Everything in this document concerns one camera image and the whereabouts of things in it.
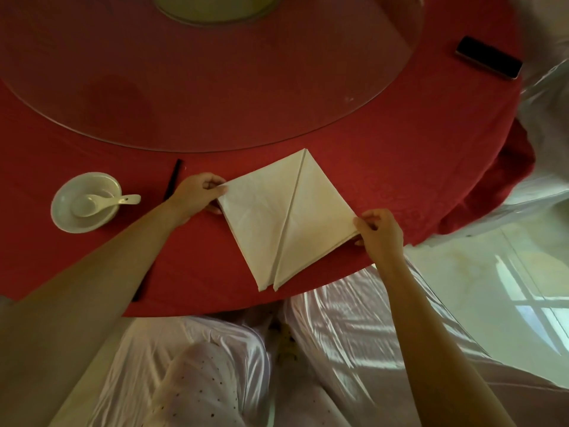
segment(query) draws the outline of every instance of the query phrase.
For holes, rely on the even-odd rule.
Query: smartphone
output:
[[[521,60],[470,36],[460,41],[456,53],[508,79],[516,79],[522,69]]]

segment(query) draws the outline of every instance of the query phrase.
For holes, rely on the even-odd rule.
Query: white cloth napkin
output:
[[[219,203],[259,291],[356,235],[354,212],[304,149],[226,184]]]

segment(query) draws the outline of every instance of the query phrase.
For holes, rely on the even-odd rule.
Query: white ceramic spoon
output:
[[[140,195],[123,195],[118,197],[82,195],[71,202],[71,212],[77,217],[89,217],[114,205],[136,205],[139,202]]]

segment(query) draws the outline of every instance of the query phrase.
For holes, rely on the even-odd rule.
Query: chopsticks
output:
[[[166,202],[170,198],[170,196],[174,194],[174,190],[176,190],[176,181],[178,179],[178,174],[180,172],[182,163],[183,161],[181,159],[176,160],[176,164],[174,165],[174,171],[172,171],[172,175],[170,175],[168,186],[166,187],[166,193],[164,194],[164,199],[162,200],[162,202]],[[148,269],[148,271],[146,271],[145,276],[142,278],[142,281],[140,282],[140,286],[138,287],[137,291],[134,293],[134,296],[132,297],[132,302],[140,301],[140,298],[142,297],[142,293],[144,292],[144,288],[146,287],[146,283],[148,281],[148,276],[150,275],[153,266],[154,264],[152,264]]]

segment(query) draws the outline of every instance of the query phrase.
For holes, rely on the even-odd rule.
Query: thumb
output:
[[[370,235],[373,232],[373,229],[369,227],[366,221],[359,217],[354,217],[354,226],[363,237]]]
[[[227,186],[217,186],[207,191],[210,202],[227,193]]]

